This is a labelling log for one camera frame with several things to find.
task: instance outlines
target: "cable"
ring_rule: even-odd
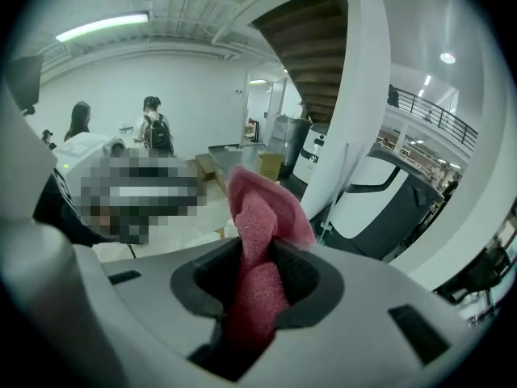
[[[133,257],[134,259],[136,259],[136,258],[137,258],[137,256],[135,255],[135,252],[132,250],[131,244],[129,244],[129,243],[126,243],[126,244],[128,245],[129,250],[131,251],[132,257]]]

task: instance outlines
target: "black railing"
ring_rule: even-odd
[[[388,104],[398,107],[402,111],[407,111],[412,115],[422,118],[429,124],[433,124],[442,129],[464,146],[473,151],[476,146],[477,132],[467,125],[460,118],[435,105],[424,98],[402,89],[394,88],[398,93],[398,105],[392,96],[389,96]]]

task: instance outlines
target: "fluorescent light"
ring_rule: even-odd
[[[84,24],[75,29],[68,30],[56,36],[60,42],[64,43],[86,33],[95,32],[97,30],[106,29],[108,27],[123,26],[125,24],[147,23],[149,16],[147,13],[138,13],[136,15],[124,15],[111,17],[110,19],[99,20],[98,22]]]
[[[456,61],[456,58],[450,53],[442,53],[439,55],[439,58],[442,62],[447,63],[448,65],[452,65]]]

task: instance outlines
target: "towel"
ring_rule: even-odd
[[[278,268],[269,259],[272,238],[316,242],[298,199],[269,179],[235,167],[229,207],[242,240],[233,304],[225,312],[223,340],[232,352],[254,361],[275,336],[276,315],[289,307]]]

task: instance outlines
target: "staircase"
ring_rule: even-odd
[[[334,113],[347,45],[347,0],[291,0],[256,19],[313,123]]]

